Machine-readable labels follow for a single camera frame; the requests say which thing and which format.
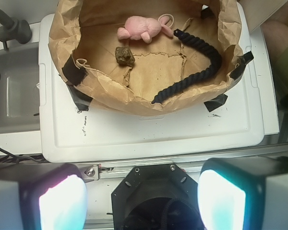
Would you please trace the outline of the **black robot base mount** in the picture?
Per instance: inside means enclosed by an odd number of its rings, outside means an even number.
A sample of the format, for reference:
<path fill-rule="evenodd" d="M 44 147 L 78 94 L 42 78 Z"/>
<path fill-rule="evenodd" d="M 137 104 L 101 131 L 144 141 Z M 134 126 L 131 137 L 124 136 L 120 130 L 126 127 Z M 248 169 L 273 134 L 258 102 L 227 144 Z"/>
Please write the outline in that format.
<path fill-rule="evenodd" d="M 116 230 L 203 230 L 198 183 L 175 164 L 135 166 L 111 194 Z"/>

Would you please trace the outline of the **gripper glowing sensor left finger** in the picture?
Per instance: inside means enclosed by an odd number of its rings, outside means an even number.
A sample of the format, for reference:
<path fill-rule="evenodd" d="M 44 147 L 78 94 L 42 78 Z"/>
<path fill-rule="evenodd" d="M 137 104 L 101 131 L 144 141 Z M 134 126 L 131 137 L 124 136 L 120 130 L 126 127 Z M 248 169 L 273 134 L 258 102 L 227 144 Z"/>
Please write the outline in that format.
<path fill-rule="evenodd" d="M 81 230 L 87 199 L 74 164 L 0 164 L 0 230 Z"/>

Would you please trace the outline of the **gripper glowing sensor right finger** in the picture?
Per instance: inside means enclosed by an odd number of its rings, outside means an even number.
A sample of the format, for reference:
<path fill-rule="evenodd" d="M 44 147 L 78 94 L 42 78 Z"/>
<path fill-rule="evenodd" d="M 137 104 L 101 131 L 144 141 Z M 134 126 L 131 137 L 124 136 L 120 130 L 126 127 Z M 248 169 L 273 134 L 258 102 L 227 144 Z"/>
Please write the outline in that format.
<path fill-rule="evenodd" d="M 288 157 L 210 158 L 197 197 L 208 230 L 288 230 Z"/>

